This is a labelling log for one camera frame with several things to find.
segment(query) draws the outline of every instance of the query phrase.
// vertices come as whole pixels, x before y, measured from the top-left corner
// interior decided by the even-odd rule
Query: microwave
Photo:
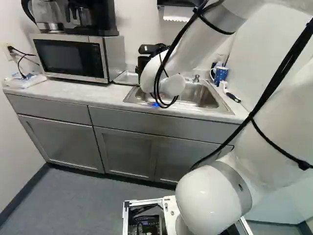
[[[31,34],[47,77],[110,83],[126,69],[123,36]]]

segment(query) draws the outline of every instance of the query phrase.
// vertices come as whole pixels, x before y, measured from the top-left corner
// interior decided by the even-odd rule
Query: paper towel
[[[165,21],[188,22],[192,17],[193,7],[186,6],[165,6],[163,19]]]

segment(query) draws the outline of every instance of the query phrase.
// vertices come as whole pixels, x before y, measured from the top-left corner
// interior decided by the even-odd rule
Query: plastic bag
[[[22,75],[17,72],[12,75],[12,77],[7,77],[2,81],[4,86],[16,88],[16,89],[25,89],[35,84],[44,82],[47,80],[46,76],[42,74],[29,73],[26,75],[26,78],[23,78]]]

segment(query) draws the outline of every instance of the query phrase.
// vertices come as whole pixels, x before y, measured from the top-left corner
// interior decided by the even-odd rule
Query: microwave door
[[[97,43],[34,39],[34,44],[46,74],[77,80],[80,80],[78,76],[107,80]]]

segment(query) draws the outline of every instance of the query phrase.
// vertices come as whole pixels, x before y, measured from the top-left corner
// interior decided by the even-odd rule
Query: faucet
[[[199,75],[199,74],[196,74],[196,75],[195,75],[195,78],[192,80],[193,83],[195,83],[195,82],[200,82],[200,81],[199,81],[199,77],[200,77],[200,75]]]

